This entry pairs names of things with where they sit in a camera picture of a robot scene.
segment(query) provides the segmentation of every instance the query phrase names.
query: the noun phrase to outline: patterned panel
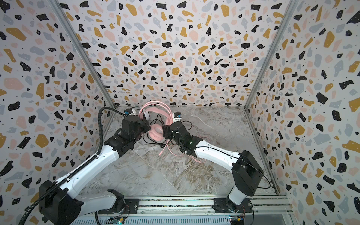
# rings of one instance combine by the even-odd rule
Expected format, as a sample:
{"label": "patterned panel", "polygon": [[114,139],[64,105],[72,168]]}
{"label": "patterned panel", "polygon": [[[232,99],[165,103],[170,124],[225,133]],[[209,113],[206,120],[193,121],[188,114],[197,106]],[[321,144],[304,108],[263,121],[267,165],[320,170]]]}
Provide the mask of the patterned panel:
{"label": "patterned panel", "polygon": [[249,112],[299,224],[360,224],[359,1],[300,1]]}
{"label": "patterned panel", "polygon": [[47,2],[0,7],[0,224],[17,224],[45,180],[94,153],[105,101]]}
{"label": "patterned panel", "polygon": [[116,105],[242,105],[288,3],[61,2]]}

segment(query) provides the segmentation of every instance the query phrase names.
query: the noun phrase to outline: terrazzo patterned wall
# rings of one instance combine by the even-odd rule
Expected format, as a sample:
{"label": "terrazzo patterned wall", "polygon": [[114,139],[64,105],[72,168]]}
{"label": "terrazzo patterned wall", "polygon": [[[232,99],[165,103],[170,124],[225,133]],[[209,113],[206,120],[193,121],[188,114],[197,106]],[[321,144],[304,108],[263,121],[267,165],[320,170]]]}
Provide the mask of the terrazzo patterned wall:
{"label": "terrazzo patterned wall", "polygon": [[360,224],[360,1],[299,1],[252,123],[299,224]]}
{"label": "terrazzo patterned wall", "polygon": [[116,105],[244,104],[288,4],[60,2]]}
{"label": "terrazzo patterned wall", "polygon": [[[0,7],[0,224],[6,225],[18,224],[45,180],[94,153],[98,109],[106,102],[46,1],[0,0]],[[42,220],[36,207],[26,224]]]}

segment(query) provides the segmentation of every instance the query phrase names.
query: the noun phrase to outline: black flexible conduit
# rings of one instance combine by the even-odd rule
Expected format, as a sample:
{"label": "black flexible conduit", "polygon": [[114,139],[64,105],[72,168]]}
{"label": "black flexible conduit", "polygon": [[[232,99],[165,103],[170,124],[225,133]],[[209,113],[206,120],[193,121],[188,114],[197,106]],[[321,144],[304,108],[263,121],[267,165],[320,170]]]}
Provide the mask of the black flexible conduit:
{"label": "black flexible conduit", "polygon": [[58,187],[60,187],[61,185],[63,185],[65,182],[67,182],[68,179],[72,178],[75,176],[75,174],[77,174],[78,172],[80,172],[84,167],[86,167],[88,164],[90,164],[92,161],[94,161],[95,159],[97,159],[98,155],[100,155],[101,150],[103,148],[103,143],[104,143],[104,137],[103,137],[103,125],[101,122],[101,116],[102,116],[102,111],[108,109],[111,111],[114,111],[120,115],[122,115],[123,117],[126,117],[127,115],[125,115],[122,112],[119,112],[116,109],[110,108],[110,107],[102,107],[99,110],[99,114],[98,114],[98,124],[99,124],[99,137],[100,137],[100,143],[99,143],[99,149],[96,152],[96,155],[91,157],[89,160],[87,160],[83,165],[81,165],[79,168],[77,168],[74,172],[72,172],[71,174],[69,174],[69,176],[67,176],[64,180],[60,181],[59,183],[57,183],[56,185],[54,185],[53,187],[51,187],[49,190],[47,190],[42,196],[40,196],[31,206],[29,206],[24,215],[21,217],[19,225],[24,225],[26,219],[29,217],[30,213],[32,212],[32,210],[44,199],[46,198],[48,195],[50,195],[53,191],[55,191]]}

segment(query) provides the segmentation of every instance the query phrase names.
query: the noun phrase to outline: metal corner post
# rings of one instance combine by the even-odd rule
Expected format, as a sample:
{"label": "metal corner post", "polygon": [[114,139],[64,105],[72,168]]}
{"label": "metal corner post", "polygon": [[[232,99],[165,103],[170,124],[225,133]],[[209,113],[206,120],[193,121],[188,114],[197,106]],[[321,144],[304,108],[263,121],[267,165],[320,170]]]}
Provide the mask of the metal corner post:
{"label": "metal corner post", "polygon": [[93,75],[94,80],[96,81],[96,84],[100,91],[103,93],[105,100],[108,102],[109,106],[111,108],[115,108],[115,104],[112,102],[112,99],[107,92],[103,82],[101,81],[100,77],[98,76],[98,72],[94,68],[93,64],[90,61],[90,58],[86,54],[84,48],[82,47],[82,44],[80,43],[79,39],[76,36],[76,33],[74,29],[72,28],[69,20],[66,18],[64,11],[60,7],[60,3],[58,0],[48,0],[48,3],[52,10],[54,11],[54,14],[59,19],[62,27],[66,31],[66,33],[69,35],[69,38],[71,42],[73,43],[76,51],[79,53],[81,59],[85,63],[86,67],[90,70],[90,73]]}
{"label": "metal corner post", "polygon": [[251,103],[251,99],[254,97],[255,93],[256,93],[256,89],[259,87],[260,85],[260,82],[261,80],[264,78],[265,76],[265,72],[267,70],[267,68],[269,67],[269,64],[271,62],[271,59],[273,58],[273,55],[275,54],[276,52],[276,48],[278,47],[280,41],[281,41],[281,37],[283,36],[287,26],[288,26],[288,23],[295,11],[295,8],[298,4],[299,0],[290,0],[289,4],[288,4],[288,7],[286,8],[286,11],[285,11],[285,14],[284,14],[284,18],[279,26],[279,30],[278,32],[276,33],[275,35],[275,38],[274,38],[274,41],[272,42],[271,46],[270,46],[270,49],[265,57],[265,60],[264,60],[264,64],[262,65],[261,69],[260,69],[260,72],[259,72],[259,75],[258,77],[256,78],[255,80],[255,83],[251,89],[251,92],[249,94],[249,97],[248,99],[246,100],[246,103],[245,103],[245,109],[249,108],[249,105]]}

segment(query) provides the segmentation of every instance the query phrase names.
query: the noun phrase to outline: black mounting plate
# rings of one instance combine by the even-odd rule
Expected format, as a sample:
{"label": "black mounting plate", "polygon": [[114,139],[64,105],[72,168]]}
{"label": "black mounting plate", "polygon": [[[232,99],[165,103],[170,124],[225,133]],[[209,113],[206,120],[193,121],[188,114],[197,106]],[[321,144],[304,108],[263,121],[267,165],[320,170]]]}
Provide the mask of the black mounting plate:
{"label": "black mounting plate", "polygon": [[[212,206],[212,208],[215,210],[215,213],[231,213],[226,206],[226,198],[214,198],[214,205]],[[245,198],[242,203],[237,206],[237,209],[239,209],[239,212],[244,212],[245,209],[246,213],[252,213],[250,199]]]}
{"label": "black mounting plate", "polygon": [[[138,198],[126,198],[124,199],[125,203],[125,211],[122,213],[122,215],[128,215],[128,214],[137,214],[138,212],[138,205],[139,205],[139,199]],[[98,214],[111,214],[109,210],[99,210]]]}

